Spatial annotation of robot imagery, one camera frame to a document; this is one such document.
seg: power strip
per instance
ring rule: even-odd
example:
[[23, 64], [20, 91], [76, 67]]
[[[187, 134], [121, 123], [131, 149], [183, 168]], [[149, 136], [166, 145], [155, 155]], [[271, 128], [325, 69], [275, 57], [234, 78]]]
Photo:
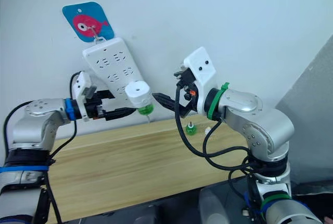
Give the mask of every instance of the power strip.
[[94, 45], [83, 52], [83, 57], [120, 101], [126, 101], [125, 87], [133, 81], [141, 81], [141, 73], [121, 38], [113, 38]]

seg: fish cartoon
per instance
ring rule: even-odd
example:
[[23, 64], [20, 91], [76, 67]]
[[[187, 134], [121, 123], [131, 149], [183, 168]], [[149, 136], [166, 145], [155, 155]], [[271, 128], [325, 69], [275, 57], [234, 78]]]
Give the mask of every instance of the fish cartoon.
[[82, 35], [93, 38], [94, 31], [98, 35], [102, 30], [102, 26], [109, 24], [107, 21], [99, 22], [95, 18], [87, 15], [77, 15], [73, 18], [73, 25]]

